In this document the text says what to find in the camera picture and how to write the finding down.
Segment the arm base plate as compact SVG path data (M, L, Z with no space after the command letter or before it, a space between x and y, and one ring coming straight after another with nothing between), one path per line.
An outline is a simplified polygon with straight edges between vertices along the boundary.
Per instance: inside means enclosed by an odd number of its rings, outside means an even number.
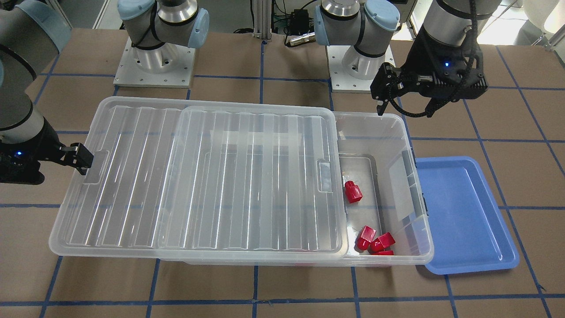
M392 50L387 47L383 56L365 57L353 46L327 46L331 90L338 93L368 93L379 67L388 62L394 64Z
M141 50L127 39L113 84L137 88L189 88L196 49L164 44L154 50Z

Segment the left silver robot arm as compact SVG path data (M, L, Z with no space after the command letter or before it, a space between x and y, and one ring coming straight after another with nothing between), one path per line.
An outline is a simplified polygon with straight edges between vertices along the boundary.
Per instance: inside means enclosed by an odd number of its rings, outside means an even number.
M347 45L348 73L371 80L370 92L382 115L390 104L407 117L432 117L447 103L475 99L488 90L478 34L498 0L434 0L401 67L382 62L400 21L387 0L323 0L314 30L320 45Z

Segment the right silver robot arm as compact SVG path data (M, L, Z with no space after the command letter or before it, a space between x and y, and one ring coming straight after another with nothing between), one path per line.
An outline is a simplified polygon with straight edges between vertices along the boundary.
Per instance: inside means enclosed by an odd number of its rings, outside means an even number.
M206 41L210 15L195 0L120 0L117 12L141 70L162 72L175 63L176 45L196 49ZM39 185L41 162L85 175L94 155L82 143L61 143L26 89L62 52L71 27L47 4L24 0L1 10L1 182Z

